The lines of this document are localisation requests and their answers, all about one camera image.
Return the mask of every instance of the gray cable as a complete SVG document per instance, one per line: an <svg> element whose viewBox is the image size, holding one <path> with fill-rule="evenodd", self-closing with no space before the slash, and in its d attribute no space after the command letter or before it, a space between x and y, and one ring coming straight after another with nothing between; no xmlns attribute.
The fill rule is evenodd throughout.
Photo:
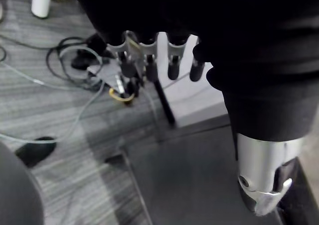
<svg viewBox="0 0 319 225"><path fill-rule="evenodd" d="M63 87L63 86L58 86L58 85L54 85L54 84L50 84L41 80L38 80L36 78L33 78L29 75L27 75L26 73L23 73L22 71L14 68L13 66L10 66L9 64L5 63L5 62L0 62L0 65L3 65L4 67L8 68L9 70L13 71L14 73L17 73L19 76L32 81L33 83L39 84L41 86L45 86L45 87L49 87L52 89L57 89L57 90L65 90L65 91L74 91L74 90L81 90L81 88L77 88L77 87Z"/></svg>
<svg viewBox="0 0 319 225"><path fill-rule="evenodd" d="M93 101L96 100L97 97L100 96L100 94L103 92L103 88L104 88L104 82L102 82L99 91L82 107L80 113L77 115L77 117L73 121L72 125L69 127L67 132L60 138L57 138L57 139L54 139L54 140L27 140L27 139L16 138L16 137L13 137L13 136L10 136L10 135L6 135L6 134L2 134L2 133L0 133L0 138L8 139L8 140L16 141L16 142L21 142L21 143L33 143L33 144L48 144L48 143L62 142L64 140L66 140L73 133L76 125L80 121L80 118L81 118L83 112L87 109L87 107Z"/></svg>
<svg viewBox="0 0 319 225"><path fill-rule="evenodd" d="M156 112L156 107L155 107L155 104L154 104L154 101L152 99L152 97L150 96L149 92L143 88L143 87L140 87L141 91L143 92L143 94L145 95L145 97L149 100L150 102L150 106L151 106L151 109L152 109L152 113L153 113L153 116L154 116L154 120L155 120L155 123L157 124L158 121L159 121L159 117L158 117L158 114Z"/></svg>

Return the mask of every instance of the prosthetic hand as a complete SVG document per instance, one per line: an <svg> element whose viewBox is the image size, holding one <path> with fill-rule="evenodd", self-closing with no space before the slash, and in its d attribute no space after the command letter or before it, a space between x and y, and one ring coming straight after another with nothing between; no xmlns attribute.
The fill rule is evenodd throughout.
<svg viewBox="0 0 319 225"><path fill-rule="evenodd" d="M194 56L212 63L206 77L223 92L242 198L258 216L273 210L293 182L317 109L319 0L79 1L110 45L122 45L125 30L138 32L144 45L167 32L171 79L178 77L183 38L199 36Z"/></svg>

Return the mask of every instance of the white cylinder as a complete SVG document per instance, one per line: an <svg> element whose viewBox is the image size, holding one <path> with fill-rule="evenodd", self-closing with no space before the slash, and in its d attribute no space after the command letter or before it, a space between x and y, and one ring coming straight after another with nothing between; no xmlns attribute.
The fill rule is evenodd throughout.
<svg viewBox="0 0 319 225"><path fill-rule="evenodd" d="M38 17L47 17L49 14L50 2L51 0L32 0L32 13Z"/></svg>

